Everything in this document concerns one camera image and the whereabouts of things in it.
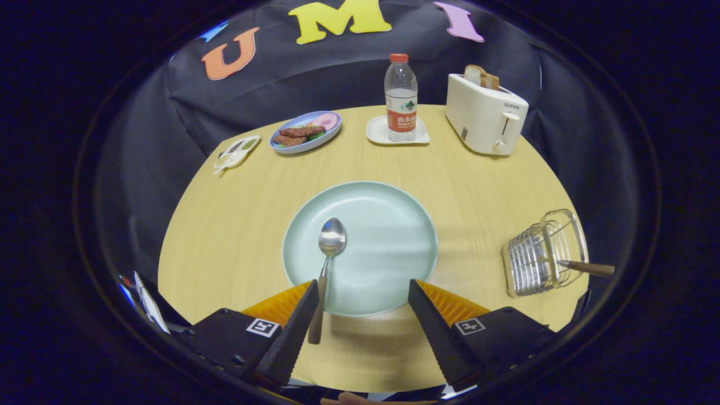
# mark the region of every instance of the wooden handle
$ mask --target wooden handle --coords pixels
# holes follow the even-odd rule
[[[320,301],[310,321],[310,328],[307,330],[307,343],[320,344],[320,335],[323,331],[323,312],[325,311],[325,287],[328,285],[328,276],[318,277],[318,294]]]
[[[601,277],[610,277],[615,271],[615,266],[608,266],[606,264],[593,264],[583,262],[559,262],[568,269],[577,270],[578,272],[590,273],[592,275],[599,275]]]

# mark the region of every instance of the plastic water bottle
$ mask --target plastic water bottle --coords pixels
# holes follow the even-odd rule
[[[390,54],[385,74],[388,136],[393,142],[415,139],[415,116],[418,111],[418,81],[404,53]]]

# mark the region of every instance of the plate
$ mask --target plate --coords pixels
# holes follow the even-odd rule
[[[213,165],[214,168],[216,168],[215,173],[220,173],[224,169],[230,169],[239,165],[243,160],[245,160],[245,157],[247,157],[247,155],[255,147],[257,147],[259,141],[260,137],[258,135],[254,135],[241,138],[233,142],[233,144],[228,146],[227,149],[220,152],[220,155],[217,157],[217,160]]]
[[[372,118],[367,122],[367,129],[365,136],[374,143],[381,145],[407,145],[409,143],[430,143],[430,134],[428,129],[425,128],[425,124],[417,117],[415,120],[415,139],[412,141],[398,141],[393,142],[388,137],[390,129],[387,127],[387,116],[381,115],[379,117]]]
[[[438,236],[425,208],[408,193],[384,183],[350,182],[306,202],[282,243],[282,264],[293,285],[318,278],[325,255],[318,247],[323,224],[337,217],[345,249],[328,270],[325,310],[368,316],[408,301],[410,279],[427,280],[438,259]]]
[[[278,135],[278,133],[280,133],[280,130],[283,130],[285,128],[294,127],[296,125],[306,125],[308,123],[311,123],[312,121],[314,121],[316,118],[320,117],[321,115],[327,114],[327,113],[336,115],[338,117],[338,124],[335,125],[333,128],[331,128],[329,131],[326,131],[325,135],[323,135],[317,139],[313,139],[310,142],[305,142],[305,143],[297,145],[297,146],[290,146],[289,148],[281,148],[278,146],[277,142],[273,141],[273,139]],[[299,117],[288,121],[288,123],[286,123],[285,125],[278,128],[275,131],[275,133],[273,133],[272,136],[270,137],[270,141],[269,141],[270,146],[277,153],[282,153],[284,155],[290,155],[290,154],[294,154],[294,153],[309,151],[310,149],[314,149],[320,145],[323,145],[325,142],[329,141],[335,135],[337,135],[342,124],[343,124],[343,118],[337,112],[333,112],[333,111],[309,112],[307,114],[300,115]]]

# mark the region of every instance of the black cloth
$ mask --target black cloth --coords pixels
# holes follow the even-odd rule
[[[219,142],[310,111],[384,104],[389,54],[407,53],[422,104],[445,104],[448,75],[469,63],[527,100],[522,134],[575,205],[590,258],[618,264],[639,207],[633,162],[612,106],[570,62],[520,29],[475,5],[447,3],[472,13],[483,43],[450,35],[445,12],[431,2],[393,0],[379,3],[389,32],[354,34],[351,21],[342,35],[328,32],[298,45],[297,18],[288,12],[300,3],[276,0],[232,17],[208,42],[199,38],[176,52],[127,101],[99,164],[96,209],[109,259],[156,283],[174,208]],[[260,30],[251,62],[209,80],[201,58],[228,44],[225,62],[234,61],[240,50],[233,38],[253,27]]]

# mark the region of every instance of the toaster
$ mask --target toaster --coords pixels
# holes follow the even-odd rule
[[[507,89],[487,89],[448,77],[445,116],[465,145],[478,153],[509,155],[528,114],[528,102]]]

